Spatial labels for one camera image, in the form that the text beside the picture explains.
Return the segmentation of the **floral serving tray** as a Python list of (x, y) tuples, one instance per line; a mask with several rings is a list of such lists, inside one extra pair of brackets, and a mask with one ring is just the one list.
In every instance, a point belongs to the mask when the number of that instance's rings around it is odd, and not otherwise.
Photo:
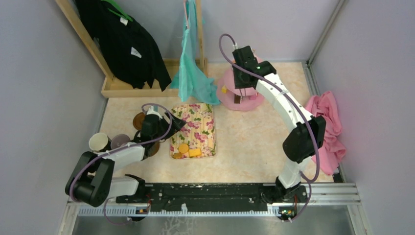
[(186, 143), (189, 149), (199, 148), (202, 154), (190, 158), (188, 152), (182, 159), (213, 157), (216, 154), (216, 135), (213, 105), (206, 103), (177, 105), (172, 109), (174, 116), (186, 121), (186, 126), (170, 138), (170, 156), (178, 153), (178, 147)]

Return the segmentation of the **round orange cookie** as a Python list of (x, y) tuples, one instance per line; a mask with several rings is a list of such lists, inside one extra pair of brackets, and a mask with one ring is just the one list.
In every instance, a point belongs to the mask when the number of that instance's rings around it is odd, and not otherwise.
[(189, 146), (188, 146), (188, 144), (186, 144), (186, 143), (182, 143), (182, 144), (180, 144), (180, 145), (179, 145), (179, 147), (178, 147), (178, 151), (179, 151), (180, 153), (182, 153), (182, 154), (187, 153), (187, 152), (189, 151)]

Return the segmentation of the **small brown cookie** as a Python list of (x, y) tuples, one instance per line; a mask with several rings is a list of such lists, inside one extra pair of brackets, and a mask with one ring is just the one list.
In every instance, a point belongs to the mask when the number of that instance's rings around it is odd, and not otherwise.
[(172, 158), (173, 158), (173, 159), (182, 159), (182, 158), (183, 158), (183, 153), (180, 153), (180, 152), (175, 153), (175, 154), (172, 156)]

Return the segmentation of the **yellow square biscuit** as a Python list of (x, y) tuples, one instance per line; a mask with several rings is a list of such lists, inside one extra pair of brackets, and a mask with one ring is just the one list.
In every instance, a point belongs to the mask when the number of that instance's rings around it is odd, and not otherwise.
[(190, 157), (190, 158), (193, 158), (193, 157), (198, 157), (198, 156), (200, 156), (201, 154), (202, 154), (202, 151), (201, 151), (201, 149), (199, 149), (199, 148), (190, 149), (190, 150), (188, 151), (188, 155), (189, 155), (189, 157)]

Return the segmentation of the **chocolate cake slice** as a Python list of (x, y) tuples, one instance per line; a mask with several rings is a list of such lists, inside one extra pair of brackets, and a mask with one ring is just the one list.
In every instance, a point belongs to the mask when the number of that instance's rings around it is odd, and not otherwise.
[(239, 95), (234, 95), (234, 104), (240, 104), (242, 97)]

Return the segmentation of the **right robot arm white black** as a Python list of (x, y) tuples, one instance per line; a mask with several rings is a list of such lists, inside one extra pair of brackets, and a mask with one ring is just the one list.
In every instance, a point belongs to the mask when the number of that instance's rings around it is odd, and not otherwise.
[(282, 144), (287, 157), (276, 179), (276, 197), (288, 202), (299, 188), (303, 172), (322, 147), (326, 121), (303, 108), (281, 81), (268, 61), (259, 62), (250, 46), (234, 47), (232, 55), (235, 88), (253, 88), (280, 114), (289, 132)]

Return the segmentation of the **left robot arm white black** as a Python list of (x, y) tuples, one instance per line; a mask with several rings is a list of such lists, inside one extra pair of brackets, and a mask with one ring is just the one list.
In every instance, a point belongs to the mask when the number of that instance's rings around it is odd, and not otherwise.
[(149, 108), (143, 116), (141, 128), (132, 141), (113, 150), (84, 152), (65, 187), (65, 193), (76, 202), (99, 207), (110, 198), (128, 196), (142, 202), (147, 195), (144, 180), (131, 174), (115, 178), (113, 173), (132, 163), (143, 161), (155, 154), (155, 146), (178, 133), (186, 121), (165, 112)]

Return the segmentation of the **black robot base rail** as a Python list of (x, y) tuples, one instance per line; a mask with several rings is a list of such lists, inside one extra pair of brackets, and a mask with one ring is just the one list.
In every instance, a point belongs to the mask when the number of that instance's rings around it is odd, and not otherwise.
[(282, 220), (297, 215), (300, 203), (308, 200), (306, 187), (283, 189), (274, 183), (174, 184), (139, 186), (131, 196), (119, 196), (120, 204), (142, 203), (144, 215), (260, 216), (269, 214)]

